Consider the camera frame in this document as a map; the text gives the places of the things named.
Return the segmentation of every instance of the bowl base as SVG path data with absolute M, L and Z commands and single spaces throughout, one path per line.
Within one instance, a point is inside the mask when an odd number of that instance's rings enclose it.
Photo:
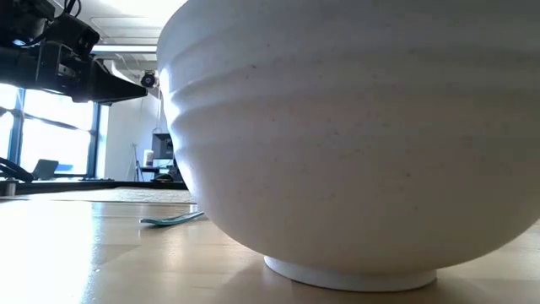
M 436 279 L 435 270 L 416 274 L 340 274 L 282 262 L 270 257 L 264 257 L 264 262 L 271 270 L 286 278 L 307 285 L 334 290 L 362 292 L 402 291 L 425 286 Z

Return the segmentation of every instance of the laptop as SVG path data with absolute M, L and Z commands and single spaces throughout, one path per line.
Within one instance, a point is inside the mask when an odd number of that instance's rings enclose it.
M 57 160 L 38 160 L 32 175 L 36 180 L 47 181 L 54 177 L 57 167 Z

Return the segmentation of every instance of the wooden table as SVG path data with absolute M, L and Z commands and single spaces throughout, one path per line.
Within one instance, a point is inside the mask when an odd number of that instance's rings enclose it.
M 138 223 L 196 207 L 2 203 L 0 303 L 540 303 L 540 225 L 497 252 L 439 271 L 423 289 L 361 294 L 287 280 L 204 218 L 164 229 Z

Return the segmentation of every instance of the white bowl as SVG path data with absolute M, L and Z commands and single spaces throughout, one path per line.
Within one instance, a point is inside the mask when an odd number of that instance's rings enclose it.
M 191 0 L 158 45 L 181 173 L 280 274 L 425 285 L 540 215 L 539 7 Z

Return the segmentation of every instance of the ceiling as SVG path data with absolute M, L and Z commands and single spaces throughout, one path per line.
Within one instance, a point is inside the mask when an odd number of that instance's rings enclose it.
M 49 0 L 63 8 L 63 0 Z M 187 0 L 81 0 L 78 16 L 101 35 L 102 44 L 156 45 L 159 34 L 172 14 Z M 156 69 L 155 55 L 113 55 L 119 68 Z

